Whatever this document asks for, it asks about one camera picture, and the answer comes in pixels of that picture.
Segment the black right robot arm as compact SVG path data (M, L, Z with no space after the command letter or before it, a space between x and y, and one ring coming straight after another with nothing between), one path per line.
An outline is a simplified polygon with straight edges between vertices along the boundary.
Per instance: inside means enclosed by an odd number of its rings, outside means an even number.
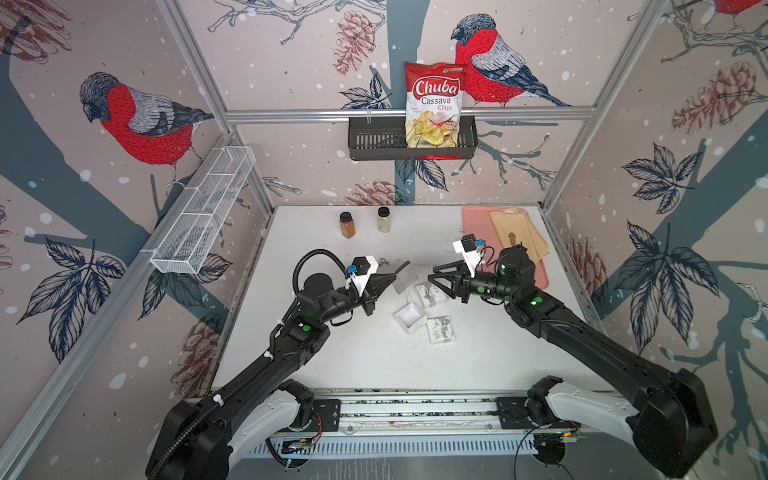
M685 368L672 372L648 361L583 322L536 286L525 247L503 249L493 270L481 271L479 250L455 245L461 260L434 267L430 283L462 302L473 295L500 301L516 325L567 352L618 394L580 392L547 376L528 391L532 420L586 424L633 445L666 477L685 477L718 437L702 380Z

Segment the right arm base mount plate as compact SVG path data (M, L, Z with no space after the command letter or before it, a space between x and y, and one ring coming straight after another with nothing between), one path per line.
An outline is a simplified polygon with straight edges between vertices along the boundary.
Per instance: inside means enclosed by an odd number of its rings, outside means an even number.
M495 399L496 414L500 417L503 430L530 429L534 426L576 430L578 422L562 420L544 413L542 408L528 405L528 398L522 395L507 395Z

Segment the white jewelry box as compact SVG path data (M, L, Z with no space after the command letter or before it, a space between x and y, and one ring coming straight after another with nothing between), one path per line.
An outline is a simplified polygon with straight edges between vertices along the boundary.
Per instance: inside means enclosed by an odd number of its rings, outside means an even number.
M403 308L393 314L397 324L408 335L413 335L422 328L427 321L427 315L413 302L409 302Z
M415 293L425 309L435 308L444 304L448 297L445 293L430 282L422 282L414 286Z

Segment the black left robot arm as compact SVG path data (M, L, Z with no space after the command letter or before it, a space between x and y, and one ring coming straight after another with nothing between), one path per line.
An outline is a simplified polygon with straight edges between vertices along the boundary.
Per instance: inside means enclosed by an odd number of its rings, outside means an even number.
M292 374L323 347L356 309L371 315L396 281L373 256L344 264L327 249L305 254L292 272L294 298L263 354L218 390L182 400L166 415L150 454L149 479L225 479L259 444L283 429L312 423L315 396Z

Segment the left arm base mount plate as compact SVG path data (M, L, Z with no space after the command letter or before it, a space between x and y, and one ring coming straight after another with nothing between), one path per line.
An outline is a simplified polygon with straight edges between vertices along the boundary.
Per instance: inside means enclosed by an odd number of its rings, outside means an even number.
M337 399L315 399L312 403L300 402L296 418L279 430L280 434L309 436L318 432L328 433L339 430L341 401Z

